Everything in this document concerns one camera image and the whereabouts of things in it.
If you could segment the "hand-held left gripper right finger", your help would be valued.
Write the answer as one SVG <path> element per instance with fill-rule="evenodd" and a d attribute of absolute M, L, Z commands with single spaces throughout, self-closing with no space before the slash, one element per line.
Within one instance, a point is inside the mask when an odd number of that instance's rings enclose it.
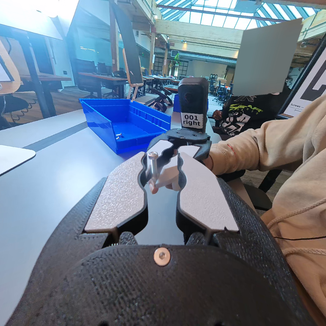
<path fill-rule="evenodd" d="M 210 241 L 219 231 L 239 232 L 217 177 L 205 165 L 181 152 L 178 172 L 176 224 L 185 238 L 200 232 Z"/>

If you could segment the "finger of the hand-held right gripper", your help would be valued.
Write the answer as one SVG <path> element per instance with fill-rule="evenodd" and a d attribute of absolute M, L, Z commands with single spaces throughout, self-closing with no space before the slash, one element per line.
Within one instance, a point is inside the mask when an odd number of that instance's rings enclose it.
<path fill-rule="evenodd" d="M 180 190 L 178 185 L 178 153 L 184 152 L 188 154 L 190 157 L 194 157 L 195 154 L 199 151 L 200 147 L 198 145 L 184 145 L 180 146 L 178 149 L 174 149 L 174 167 L 168 169 L 159 169 L 159 178 L 156 182 L 156 187 L 168 187 L 175 191 Z"/>
<path fill-rule="evenodd" d="M 151 163 L 149 159 L 150 152 L 157 152 L 158 154 L 158 169 L 168 169 L 174 167 L 174 148 L 171 142 L 159 140 L 156 144 L 147 150 L 147 169 L 151 169 Z"/>

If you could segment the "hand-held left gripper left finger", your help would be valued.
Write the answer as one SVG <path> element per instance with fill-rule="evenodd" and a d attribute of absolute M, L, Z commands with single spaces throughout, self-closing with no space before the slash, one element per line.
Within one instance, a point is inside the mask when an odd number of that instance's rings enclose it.
<path fill-rule="evenodd" d="M 134 236 L 146 227 L 146 170 L 147 154 L 139 152 L 108 175 L 84 227 L 85 233 L 106 234 L 104 245 L 115 245 L 123 232 Z"/>

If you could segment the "thin steel screw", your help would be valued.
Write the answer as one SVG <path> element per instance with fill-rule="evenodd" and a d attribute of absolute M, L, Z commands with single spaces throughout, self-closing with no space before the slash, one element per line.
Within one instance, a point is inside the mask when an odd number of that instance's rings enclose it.
<path fill-rule="evenodd" d="M 146 174 L 146 177 L 148 181 L 151 181 L 153 185 L 156 185 L 156 182 L 159 178 L 159 171 L 158 171 L 158 166 L 157 166 L 157 160 L 150 160 L 148 157 L 148 172 Z"/>

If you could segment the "person's right forearm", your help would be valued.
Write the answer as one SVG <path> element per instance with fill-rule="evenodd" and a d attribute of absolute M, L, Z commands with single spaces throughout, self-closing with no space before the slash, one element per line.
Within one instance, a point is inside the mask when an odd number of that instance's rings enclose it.
<path fill-rule="evenodd" d="M 204 164 L 215 175 L 285 167 L 325 174 L 325 95 L 296 117 L 273 120 L 212 145 Z"/>

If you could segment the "black office chair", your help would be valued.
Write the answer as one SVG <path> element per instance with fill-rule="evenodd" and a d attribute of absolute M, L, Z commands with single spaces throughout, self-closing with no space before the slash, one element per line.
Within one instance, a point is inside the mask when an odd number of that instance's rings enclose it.
<path fill-rule="evenodd" d="M 258 188 L 244 184 L 244 188 L 246 189 L 255 209 L 263 211 L 271 209 L 272 202 L 266 193 L 270 190 L 281 172 L 281 169 L 270 170 Z"/>

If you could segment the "wooden poster stand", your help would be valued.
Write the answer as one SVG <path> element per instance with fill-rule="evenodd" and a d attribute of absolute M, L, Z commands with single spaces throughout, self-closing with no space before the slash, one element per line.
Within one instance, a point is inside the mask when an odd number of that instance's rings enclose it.
<path fill-rule="evenodd" d="M 123 58 L 127 80 L 129 83 L 127 99 L 134 101 L 138 88 L 144 85 L 143 76 L 141 73 L 139 51 L 137 49 L 131 21 L 115 2 L 112 2 L 111 4 L 124 43 Z"/>

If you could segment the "person's torso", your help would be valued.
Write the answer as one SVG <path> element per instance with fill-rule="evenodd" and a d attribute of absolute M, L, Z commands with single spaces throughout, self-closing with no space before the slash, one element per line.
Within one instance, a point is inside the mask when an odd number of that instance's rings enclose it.
<path fill-rule="evenodd" d="M 325 174 L 300 168 L 263 216 L 294 275 L 325 318 Z"/>

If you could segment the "white document stand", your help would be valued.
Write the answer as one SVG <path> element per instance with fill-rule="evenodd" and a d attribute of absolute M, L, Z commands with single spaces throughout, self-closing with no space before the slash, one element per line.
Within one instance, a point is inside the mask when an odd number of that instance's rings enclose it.
<path fill-rule="evenodd" d="M 8 54 L 5 46 L 0 43 L 0 58 L 5 63 L 12 75 L 12 81 L 0 82 L 1 95 L 1 119 L 6 108 L 6 95 L 18 90 L 21 85 L 21 78 L 13 60 Z M 12 146 L 0 145 L 0 174 L 3 175 L 36 156 L 36 152 L 30 149 L 17 148 Z"/>

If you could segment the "black framed sign board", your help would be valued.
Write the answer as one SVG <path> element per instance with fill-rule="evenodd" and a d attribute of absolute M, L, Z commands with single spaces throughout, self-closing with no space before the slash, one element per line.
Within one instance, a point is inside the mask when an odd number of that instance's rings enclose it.
<path fill-rule="evenodd" d="M 296 80 L 276 119 L 290 119 L 300 114 L 314 100 L 326 94 L 326 35 Z"/>

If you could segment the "printed instruction sheet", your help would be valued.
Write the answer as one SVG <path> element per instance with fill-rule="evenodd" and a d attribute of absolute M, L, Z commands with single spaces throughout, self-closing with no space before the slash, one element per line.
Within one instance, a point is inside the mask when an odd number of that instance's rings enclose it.
<path fill-rule="evenodd" d="M 2 59 L 0 60 L 0 81 L 12 81 L 12 75 Z"/>

